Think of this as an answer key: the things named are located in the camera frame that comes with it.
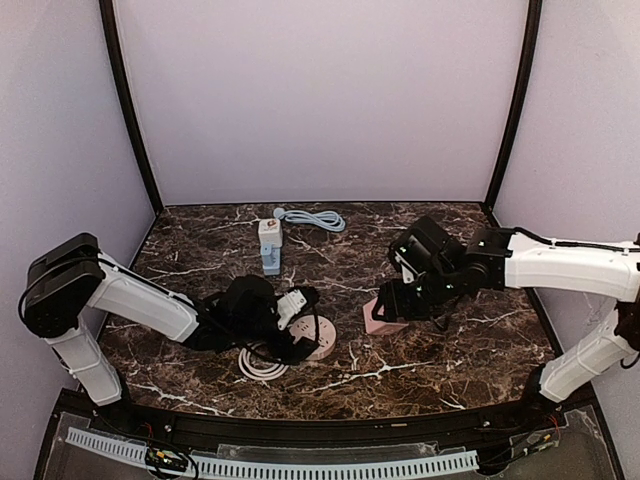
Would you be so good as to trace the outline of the blue power strip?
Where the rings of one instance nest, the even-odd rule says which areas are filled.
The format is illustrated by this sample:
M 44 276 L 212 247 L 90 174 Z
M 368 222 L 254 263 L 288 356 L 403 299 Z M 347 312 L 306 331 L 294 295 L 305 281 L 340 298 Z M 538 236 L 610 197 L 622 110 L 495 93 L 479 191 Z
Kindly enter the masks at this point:
M 281 273 L 281 248 L 281 241 L 261 245 L 260 254 L 265 276 L 277 276 Z

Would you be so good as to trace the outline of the pink round power socket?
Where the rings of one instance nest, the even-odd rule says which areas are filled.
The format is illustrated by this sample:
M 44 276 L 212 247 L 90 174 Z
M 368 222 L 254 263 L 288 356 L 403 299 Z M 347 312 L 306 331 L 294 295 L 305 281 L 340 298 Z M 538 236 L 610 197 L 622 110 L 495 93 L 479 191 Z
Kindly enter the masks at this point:
M 331 321 L 323 316 L 315 318 L 313 315 L 305 315 L 293 322 L 289 328 L 294 337 L 294 342 L 301 339 L 316 341 L 318 346 L 306 358 L 307 361 L 320 361 L 328 357 L 334 350 L 337 341 L 337 331 Z

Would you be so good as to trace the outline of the large pink cube adapter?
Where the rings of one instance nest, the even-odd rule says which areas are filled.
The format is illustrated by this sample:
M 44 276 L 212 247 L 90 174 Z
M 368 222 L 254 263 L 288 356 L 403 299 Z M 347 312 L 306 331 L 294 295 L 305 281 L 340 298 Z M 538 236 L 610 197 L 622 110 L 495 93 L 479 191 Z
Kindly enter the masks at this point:
M 408 326 L 408 323 L 404 322 L 384 322 L 373 319 L 373 309 L 376 300 L 367 302 L 363 310 L 365 331 L 368 335 L 391 335 L 400 332 Z

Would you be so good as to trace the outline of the white cube socket adapter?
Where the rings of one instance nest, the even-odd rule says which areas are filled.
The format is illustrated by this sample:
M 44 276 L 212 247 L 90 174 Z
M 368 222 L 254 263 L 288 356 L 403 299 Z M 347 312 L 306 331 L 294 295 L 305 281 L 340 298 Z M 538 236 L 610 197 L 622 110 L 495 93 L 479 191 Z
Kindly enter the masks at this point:
M 281 221 L 277 218 L 261 219 L 258 225 L 258 238 L 261 245 L 281 248 L 283 245 Z

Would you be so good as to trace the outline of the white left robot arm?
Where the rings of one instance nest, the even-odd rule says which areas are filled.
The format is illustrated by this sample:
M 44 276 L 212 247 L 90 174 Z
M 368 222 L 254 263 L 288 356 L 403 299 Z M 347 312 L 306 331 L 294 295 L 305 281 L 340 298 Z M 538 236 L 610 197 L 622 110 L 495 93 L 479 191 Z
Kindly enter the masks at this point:
M 233 347 L 266 348 L 262 359 L 297 365 L 320 345 L 320 334 L 297 339 L 290 324 L 315 315 L 319 294 L 313 287 L 275 292 L 264 278 L 246 275 L 204 299 L 171 291 L 119 264 L 97 238 L 80 233 L 35 259 L 27 272 L 18 314 L 76 378 L 91 401 L 105 407 L 122 401 L 125 381 L 102 353 L 81 315 L 94 309 L 150 328 L 194 351 L 223 352 Z

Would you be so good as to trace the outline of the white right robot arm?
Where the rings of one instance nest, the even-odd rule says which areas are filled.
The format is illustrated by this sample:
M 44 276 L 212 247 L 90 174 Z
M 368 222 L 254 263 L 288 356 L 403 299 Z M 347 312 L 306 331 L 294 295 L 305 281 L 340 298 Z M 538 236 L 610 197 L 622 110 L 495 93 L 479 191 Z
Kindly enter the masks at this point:
M 529 290 L 548 313 L 576 314 L 575 345 L 536 368 L 525 404 L 558 405 L 617 363 L 639 358 L 639 243 L 544 238 L 521 227 L 485 228 L 463 244 L 437 225 L 411 227 L 389 249 L 401 276 L 384 283 L 370 317 L 432 320 L 481 290 Z

